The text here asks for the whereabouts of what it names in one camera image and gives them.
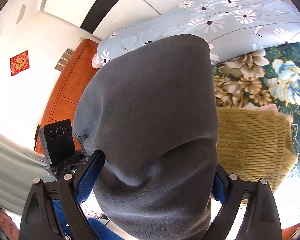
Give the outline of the dark grey sweatshirt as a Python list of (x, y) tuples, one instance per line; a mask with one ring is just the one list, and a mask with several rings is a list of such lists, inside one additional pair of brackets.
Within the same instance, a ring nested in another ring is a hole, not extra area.
[(201, 239), (210, 225), (218, 116), (207, 42), (177, 35), (109, 61), (86, 87), (73, 133), (105, 163), (94, 186), (137, 239)]

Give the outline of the grey curtain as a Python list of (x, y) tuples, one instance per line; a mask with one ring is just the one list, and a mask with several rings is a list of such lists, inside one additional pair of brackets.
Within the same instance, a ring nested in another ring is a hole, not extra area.
[(53, 181), (45, 157), (0, 134), (0, 206), (21, 215), (34, 178)]

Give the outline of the orange wooden headboard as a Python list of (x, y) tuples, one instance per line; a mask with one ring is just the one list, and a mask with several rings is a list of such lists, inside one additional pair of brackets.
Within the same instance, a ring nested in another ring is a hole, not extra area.
[(98, 71), (91, 65), (98, 43), (84, 39), (71, 55), (53, 88), (39, 127), (74, 120), (77, 104), (92, 77)]

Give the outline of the mustard knitted sweater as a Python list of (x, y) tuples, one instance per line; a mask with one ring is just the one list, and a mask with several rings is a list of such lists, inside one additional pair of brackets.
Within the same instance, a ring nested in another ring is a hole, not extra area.
[(273, 108), (218, 108), (218, 163), (228, 173), (256, 182), (266, 179), (276, 191), (297, 157), (290, 118)]

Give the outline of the pink floral pillow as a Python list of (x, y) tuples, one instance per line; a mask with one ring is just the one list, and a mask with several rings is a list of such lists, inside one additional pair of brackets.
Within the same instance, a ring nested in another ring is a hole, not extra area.
[(93, 57), (93, 59), (92, 59), (92, 62), (91, 62), (91, 65), (92, 65), (92, 67), (95, 68), (95, 69), (101, 68), (102, 63), (101, 63), (101, 61), (100, 61), (100, 59), (99, 59), (98, 53), (96, 53), (96, 54), (94, 55), (94, 57)]

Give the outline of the teal floral plush blanket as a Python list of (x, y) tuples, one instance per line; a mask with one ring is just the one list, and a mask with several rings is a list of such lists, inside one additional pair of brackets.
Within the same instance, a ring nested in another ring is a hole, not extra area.
[(273, 108), (290, 118), (297, 157), (273, 191), (284, 224), (300, 220), (300, 43), (256, 50), (214, 65), (219, 108)]

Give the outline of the light blue daisy quilt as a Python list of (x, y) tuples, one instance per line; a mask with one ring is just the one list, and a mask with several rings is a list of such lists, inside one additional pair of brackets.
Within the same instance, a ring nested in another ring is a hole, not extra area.
[(185, 0), (160, 16), (115, 30), (101, 41), (96, 53), (104, 66), (149, 43), (181, 34), (203, 38), (216, 64), (300, 42), (300, 12), (282, 0)]

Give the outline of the red paper wall decoration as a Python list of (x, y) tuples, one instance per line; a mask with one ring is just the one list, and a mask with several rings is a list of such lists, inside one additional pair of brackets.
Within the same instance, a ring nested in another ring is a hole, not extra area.
[(10, 58), (11, 76), (15, 76), (18, 73), (29, 69), (29, 67), (29, 54), (27, 50)]

